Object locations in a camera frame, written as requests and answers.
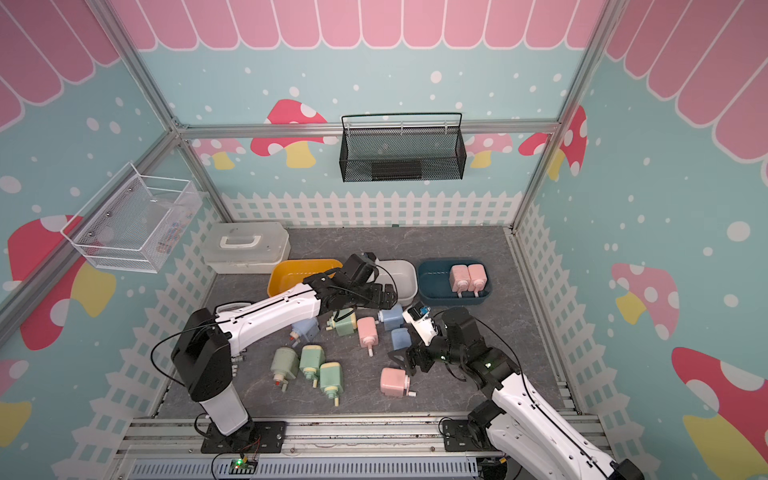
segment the black mounting plate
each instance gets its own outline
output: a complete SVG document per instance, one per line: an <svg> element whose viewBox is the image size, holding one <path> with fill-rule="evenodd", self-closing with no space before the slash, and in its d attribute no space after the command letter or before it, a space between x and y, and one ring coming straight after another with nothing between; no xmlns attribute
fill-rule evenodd
<svg viewBox="0 0 768 480"><path fill-rule="evenodd" d="M472 441L467 420L445 419L441 422L443 444L446 452L493 452L496 449L481 449Z"/></svg>
<svg viewBox="0 0 768 480"><path fill-rule="evenodd" d="M234 434L229 437L221 435L219 429L211 423L206 431L208 438L203 440L200 453L280 453L286 436L285 422L253 422L251 425L253 428L244 436L248 440L239 440L233 439Z"/></svg>

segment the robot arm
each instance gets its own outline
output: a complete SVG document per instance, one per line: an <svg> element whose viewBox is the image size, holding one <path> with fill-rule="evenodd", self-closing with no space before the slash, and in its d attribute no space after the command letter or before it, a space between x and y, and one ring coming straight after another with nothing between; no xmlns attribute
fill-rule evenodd
<svg viewBox="0 0 768 480"><path fill-rule="evenodd" d="M420 320L431 322L429 309L425 310ZM417 366L428 372L435 362L443 362L457 365L472 379L488 398L468 416L479 445L507 453L539 480L643 479L629 460L616 463L571 427L536 393L517 363L500 349L486 346L467 309L446 310L442 320L445 335L417 328L422 341L389 356L409 376L415 375Z"/></svg>
<svg viewBox="0 0 768 480"><path fill-rule="evenodd" d="M291 290L235 310L192 313L171 353L184 386L225 436L250 439L250 417L232 384L231 359L270 333L350 306L391 309L394 286L368 282L376 256L352 255L340 269L308 276Z"/></svg>

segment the red mushroom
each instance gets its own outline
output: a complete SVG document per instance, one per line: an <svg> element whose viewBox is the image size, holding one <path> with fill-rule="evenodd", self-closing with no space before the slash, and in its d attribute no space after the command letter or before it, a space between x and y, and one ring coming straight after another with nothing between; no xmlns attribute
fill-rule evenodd
<svg viewBox="0 0 768 480"><path fill-rule="evenodd" d="M210 159L213 158L214 167L217 170L235 168L235 164L232 163L227 153L245 154L245 148L236 138L205 138L203 140L198 138L192 142L192 148L200 157L203 165L210 165Z"/></svg>
<svg viewBox="0 0 768 480"><path fill-rule="evenodd" d="M696 350L672 350L677 376L716 415L683 417L688 435L718 478L768 473L768 382Z"/></svg>
<svg viewBox="0 0 768 480"><path fill-rule="evenodd" d="M29 368L26 360L0 361L0 396L11 388ZM0 402L0 447L7 447L16 439L32 414L30 402Z"/></svg>
<svg viewBox="0 0 768 480"><path fill-rule="evenodd" d="M26 279L62 241L59 231L70 219L71 216L58 215L33 220L8 238L13 287ZM68 229L73 229L76 224L73 222ZM30 350L50 346L64 328L70 299L79 301L88 315L97 316L106 307L116 286L114 275L99 272L85 263L84 258L78 259L22 323L20 331L24 344Z"/></svg>
<svg viewBox="0 0 768 480"><path fill-rule="evenodd" d="M264 123L268 124L325 124L326 119L309 105L300 101L283 99L272 108ZM254 138L250 149L260 157L269 157L286 149L288 168L309 168L315 163L308 141L333 145L336 137L299 137L299 138Z"/></svg>
<svg viewBox="0 0 768 480"><path fill-rule="evenodd" d="M538 154L544 150L547 142L547 134L533 134L528 137L518 151L526 156ZM584 107L579 105L573 121L565 132L560 148L554 154L554 159L547 169L549 177L558 181L560 177L560 166L563 160L568 159L568 166L571 168L571 174L575 177L581 171L584 163L584 153L587 151L587 113Z"/></svg>

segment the wire mesh basket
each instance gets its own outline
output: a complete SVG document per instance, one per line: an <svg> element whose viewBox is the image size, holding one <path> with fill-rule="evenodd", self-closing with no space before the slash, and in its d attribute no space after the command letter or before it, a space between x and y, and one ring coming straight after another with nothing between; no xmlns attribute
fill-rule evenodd
<svg viewBox="0 0 768 480"><path fill-rule="evenodd" d="M344 115L341 122L345 182L464 177L460 113Z"/></svg>
<svg viewBox="0 0 768 480"><path fill-rule="evenodd" d="M114 194L103 200L109 187ZM96 268L157 273L202 205L191 180L141 175L126 164L61 234Z"/></svg>

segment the box handle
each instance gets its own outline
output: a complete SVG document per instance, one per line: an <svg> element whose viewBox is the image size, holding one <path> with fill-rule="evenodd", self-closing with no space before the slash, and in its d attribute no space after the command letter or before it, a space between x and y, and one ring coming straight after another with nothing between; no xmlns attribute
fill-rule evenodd
<svg viewBox="0 0 768 480"><path fill-rule="evenodd" d="M257 243L259 243L259 240L261 240L261 235L253 235L253 242L251 243L228 243L229 237L224 235L221 237L221 241L219 242L219 247L221 248L252 248L255 247Z"/></svg>

